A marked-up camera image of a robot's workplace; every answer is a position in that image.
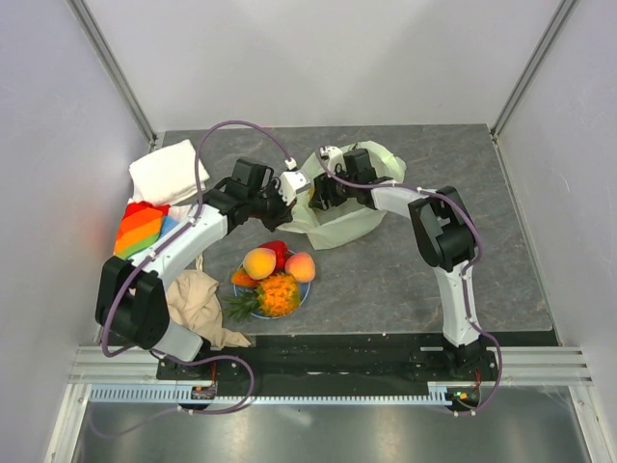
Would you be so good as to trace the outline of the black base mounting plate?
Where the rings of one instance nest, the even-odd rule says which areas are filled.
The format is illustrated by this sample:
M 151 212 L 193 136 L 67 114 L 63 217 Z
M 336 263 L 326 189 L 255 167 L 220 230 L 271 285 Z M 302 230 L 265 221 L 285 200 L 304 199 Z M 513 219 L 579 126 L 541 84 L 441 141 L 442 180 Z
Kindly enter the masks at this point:
M 261 335 L 249 347 L 203 348 L 191 366 L 159 362 L 156 377 L 209 380 L 241 395 L 423 394 L 434 383 L 477 389 L 501 378 L 499 347 L 485 338 L 462 356 L 441 335 Z

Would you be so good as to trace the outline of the right aluminium corner post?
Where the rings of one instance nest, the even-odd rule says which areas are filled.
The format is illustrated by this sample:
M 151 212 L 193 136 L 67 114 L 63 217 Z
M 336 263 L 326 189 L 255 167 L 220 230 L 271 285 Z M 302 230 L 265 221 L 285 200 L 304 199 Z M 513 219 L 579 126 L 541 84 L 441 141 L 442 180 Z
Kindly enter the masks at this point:
M 506 98 L 503 107 L 496 117 L 496 121 L 490 128 L 490 134 L 495 143 L 523 100 L 529 86 L 549 56 L 551 49 L 577 5 L 577 0 L 561 0 L 558 2 L 557 8 L 526 61 L 512 91 Z

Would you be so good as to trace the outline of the aluminium corner post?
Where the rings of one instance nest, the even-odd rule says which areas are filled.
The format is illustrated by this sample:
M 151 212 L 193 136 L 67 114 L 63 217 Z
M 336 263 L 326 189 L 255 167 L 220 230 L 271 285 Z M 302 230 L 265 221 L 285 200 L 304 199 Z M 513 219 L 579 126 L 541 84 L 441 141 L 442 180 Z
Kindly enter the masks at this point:
M 549 56 L 551 49 L 577 5 L 577 0 L 561 0 L 558 2 L 557 8 L 526 61 L 512 91 L 506 98 L 503 107 L 496 117 L 496 121 L 490 128 L 490 134 L 495 143 L 523 100 L 529 86 Z
M 152 150 L 158 141 L 158 135 L 131 88 L 128 79 L 121 69 L 119 61 L 115 57 L 88 3 L 84 0 L 67 0 L 67 4 L 90 41 L 95 54 L 111 78 L 112 83 L 127 107 L 132 119 L 148 141 L 148 148 Z

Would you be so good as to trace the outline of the rainbow striped cloth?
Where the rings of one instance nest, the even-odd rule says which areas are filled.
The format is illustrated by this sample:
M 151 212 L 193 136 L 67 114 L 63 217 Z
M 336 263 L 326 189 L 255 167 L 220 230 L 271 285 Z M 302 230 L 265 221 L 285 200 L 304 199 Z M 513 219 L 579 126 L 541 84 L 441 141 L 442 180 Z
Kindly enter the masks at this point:
M 128 204 L 116 235 L 114 255 L 128 259 L 153 245 L 163 234 L 166 225 L 175 224 L 169 217 L 170 208 L 169 204 Z

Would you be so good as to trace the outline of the red yellow fake mango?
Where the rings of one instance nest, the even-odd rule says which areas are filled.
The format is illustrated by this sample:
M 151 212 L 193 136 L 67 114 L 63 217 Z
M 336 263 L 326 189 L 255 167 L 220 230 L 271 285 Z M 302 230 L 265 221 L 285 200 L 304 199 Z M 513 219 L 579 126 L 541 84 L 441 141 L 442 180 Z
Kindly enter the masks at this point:
M 234 285 L 241 287 L 255 287 L 258 285 L 258 280 L 253 279 L 243 268 L 236 270 L 232 274 L 230 281 Z

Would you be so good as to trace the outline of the red fake apple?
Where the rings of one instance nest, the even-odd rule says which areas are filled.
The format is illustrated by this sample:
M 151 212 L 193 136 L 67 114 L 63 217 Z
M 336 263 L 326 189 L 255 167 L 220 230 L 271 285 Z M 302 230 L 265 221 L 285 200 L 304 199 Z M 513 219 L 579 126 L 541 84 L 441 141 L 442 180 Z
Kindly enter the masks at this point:
M 275 272 L 281 272 L 284 270 L 285 265 L 291 252 L 288 250 L 286 243 L 282 240 L 273 240 L 260 245 L 260 248 L 269 249 L 275 253 L 276 266 Z

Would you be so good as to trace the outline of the beige crumpled cloth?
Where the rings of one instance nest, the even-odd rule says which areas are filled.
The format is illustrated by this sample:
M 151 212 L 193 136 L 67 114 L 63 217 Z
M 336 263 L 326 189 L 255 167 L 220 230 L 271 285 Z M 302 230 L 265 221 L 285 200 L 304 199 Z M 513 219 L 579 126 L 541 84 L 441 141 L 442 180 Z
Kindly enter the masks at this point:
M 203 272 L 203 256 L 195 259 L 195 269 L 185 269 L 167 289 L 172 321 L 201 336 L 216 349 L 249 347 L 241 333 L 223 327 L 222 306 L 217 297 L 219 283 Z

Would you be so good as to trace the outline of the yellow fake pear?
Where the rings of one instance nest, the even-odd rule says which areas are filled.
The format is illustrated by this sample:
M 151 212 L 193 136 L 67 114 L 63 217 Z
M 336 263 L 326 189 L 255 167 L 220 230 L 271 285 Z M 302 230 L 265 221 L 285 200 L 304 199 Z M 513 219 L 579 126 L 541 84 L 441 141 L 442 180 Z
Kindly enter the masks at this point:
M 299 283 L 310 283 L 316 276 L 316 266 L 306 252 L 292 254 L 285 263 L 284 271 Z

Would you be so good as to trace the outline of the blue plastic plate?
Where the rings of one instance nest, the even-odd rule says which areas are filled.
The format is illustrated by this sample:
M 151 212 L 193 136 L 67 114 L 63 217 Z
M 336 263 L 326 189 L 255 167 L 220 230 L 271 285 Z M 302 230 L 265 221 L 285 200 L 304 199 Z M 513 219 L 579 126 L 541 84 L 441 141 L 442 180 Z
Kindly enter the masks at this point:
M 242 263 L 239 265 L 238 269 L 243 268 L 243 267 L 242 267 Z M 281 271 L 281 272 L 275 272 L 275 271 L 274 271 L 271 275 L 273 275 L 273 274 L 277 274 L 277 273 L 284 273 L 284 274 L 286 274 L 286 273 L 285 273 L 285 271 L 283 270 L 283 271 Z M 309 294 L 309 289 L 310 289 L 310 285 L 311 285 L 311 283 L 312 283 L 312 282 L 310 282 L 310 283 L 299 283 L 299 282 L 297 282 L 297 283 L 299 284 L 299 287 L 300 287 L 300 293 L 301 293 L 301 304 L 300 304 L 300 306 L 301 306 L 301 305 L 303 304 L 303 302 L 306 300 L 306 298 L 307 298 L 307 296 L 308 296 L 308 294 Z M 235 285 L 234 285 L 234 284 L 232 284 L 232 286 L 233 286 L 233 290 L 234 290 L 234 294 L 233 294 L 233 295 L 235 295 L 235 294 L 237 293 L 237 289 L 236 289 L 236 287 L 235 287 Z M 255 314 L 255 315 L 252 315 L 252 316 L 257 317 L 257 318 L 262 318 L 262 319 L 274 319 L 274 318 L 266 318 L 266 317 L 264 317 L 264 316 L 259 316 L 259 315 L 256 315 L 256 314 Z

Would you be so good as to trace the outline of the fake pineapple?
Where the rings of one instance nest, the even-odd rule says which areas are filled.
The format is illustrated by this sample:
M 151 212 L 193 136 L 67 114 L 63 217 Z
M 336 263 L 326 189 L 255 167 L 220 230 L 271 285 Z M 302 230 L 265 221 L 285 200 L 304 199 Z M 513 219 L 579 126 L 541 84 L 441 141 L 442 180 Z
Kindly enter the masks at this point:
M 237 321 L 252 315 L 278 318 L 293 313 L 301 304 L 297 281 L 284 273 L 258 280 L 255 287 L 235 286 L 237 293 L 225 297 L 226 314 Z

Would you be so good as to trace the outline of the orange yellow fake peach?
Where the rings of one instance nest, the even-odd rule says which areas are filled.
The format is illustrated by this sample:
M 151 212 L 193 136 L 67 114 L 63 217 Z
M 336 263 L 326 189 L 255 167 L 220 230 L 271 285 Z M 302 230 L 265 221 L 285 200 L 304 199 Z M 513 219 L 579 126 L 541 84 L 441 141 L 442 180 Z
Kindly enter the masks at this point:
M 245 257 L 242 267 L 253 280 L 263 280 L 269 277 L 276 269 L 276 253 L 267 248 L 255 248 Z

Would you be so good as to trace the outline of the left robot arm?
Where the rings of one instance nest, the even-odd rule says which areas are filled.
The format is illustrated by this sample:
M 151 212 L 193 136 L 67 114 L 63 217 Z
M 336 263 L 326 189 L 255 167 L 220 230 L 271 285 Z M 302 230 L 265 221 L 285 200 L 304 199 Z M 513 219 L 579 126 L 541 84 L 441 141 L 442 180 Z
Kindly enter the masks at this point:
M 189 307 L 199 290 L 212 295 L 214 283 L 200 268 L 186 268 L 250 218 L 270 231 L 290 222 L 297 196 L 307 187 L 294 160 L 276 176 L 272 168 L 242 158 L 230 176 L 200 191 L 197 204 L 161 239 L 129 258 L 109 258 L 95 310 L 103 328 L 103 354 L 116 356 L 109 346 L 110 335 L 116 335 L 130 346 L 172 358 L 189 378 L 201 379 L 212 365 L 207 346 L 247 346 L 243 336 L 223 328 L 217 302 L 208 300 L 204 309 Z

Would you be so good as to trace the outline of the white folded towel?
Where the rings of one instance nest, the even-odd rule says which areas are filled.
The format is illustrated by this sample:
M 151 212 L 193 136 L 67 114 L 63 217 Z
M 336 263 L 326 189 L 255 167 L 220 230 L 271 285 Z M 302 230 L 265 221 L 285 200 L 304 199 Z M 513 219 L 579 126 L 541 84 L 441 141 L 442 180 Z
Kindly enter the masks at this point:
M 195 195 L 198 191 L 195 160 L 201 187 L 210 175 L 196 157 L 190 140 L 185 139 L 153 151 L 129 166 L 133 182 L 132 203 L 146 202 L 155 206 L 176 205 Z

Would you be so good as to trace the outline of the left aluminium corner post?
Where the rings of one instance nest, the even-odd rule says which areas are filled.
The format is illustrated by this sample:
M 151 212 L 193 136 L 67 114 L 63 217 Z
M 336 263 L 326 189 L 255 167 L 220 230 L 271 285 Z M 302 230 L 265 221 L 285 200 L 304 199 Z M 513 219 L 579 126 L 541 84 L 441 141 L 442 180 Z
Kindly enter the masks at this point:
M 128 79 L 121 69 L 119 61 L 115 57 L 88 3 L 84 0 L 67 0 L 67 4 L 90 41 L 95 54 L 111 78 L 112 83 L 127 107 L 132 119 L 148 141 L 148 148 L 152 150 L 158 141 L 158 135 L 131 88 Z

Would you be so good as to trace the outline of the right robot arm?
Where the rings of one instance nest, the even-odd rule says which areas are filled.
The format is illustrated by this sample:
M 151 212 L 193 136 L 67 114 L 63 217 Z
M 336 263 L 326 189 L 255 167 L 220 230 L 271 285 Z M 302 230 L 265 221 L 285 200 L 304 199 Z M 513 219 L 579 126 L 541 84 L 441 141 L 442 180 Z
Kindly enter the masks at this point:
M 456 188 L 412 187 L 380 177 L 368 150 L 346 152 L 321 147 L 315 158 L 324 173 L 313 181 L 309 204 L 328 210 L 353 199 L 363 207 L 391 212 L 411 221 L 417 249 L 433 268 L 443 310 L 443 338 L 451 349 L 442 354 L 443 372 L 466 378 L 476 368 L 471 351 L 479 346 L 472 290 L 472 268 L 482 254 L 478 231 Z

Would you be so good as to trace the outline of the pale green plastic bag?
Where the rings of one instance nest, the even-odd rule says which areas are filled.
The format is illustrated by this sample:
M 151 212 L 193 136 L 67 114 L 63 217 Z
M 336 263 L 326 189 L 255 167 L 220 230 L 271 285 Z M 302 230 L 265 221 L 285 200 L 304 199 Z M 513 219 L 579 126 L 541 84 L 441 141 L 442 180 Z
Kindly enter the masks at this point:
M 346 171 L 343 154 L 353 149 L 367 150 L 371 165 L 379 177 L 397 181 L 405 178 L 405 162 L 373 141 L 356 142 L 336 149 L 334 158 L 327 162 L 329 170 L 341 177 Z M 278 229 L 306 235 L 315 250 L 328 250 L 350 243 L 372 232 L 386 215 L 384 211 L 368 208 L 355 199 L 322 211 L 309 206 L 312 193 L 309 189 L 298 196 L 292 209 L 292 221 L 278 226 Z

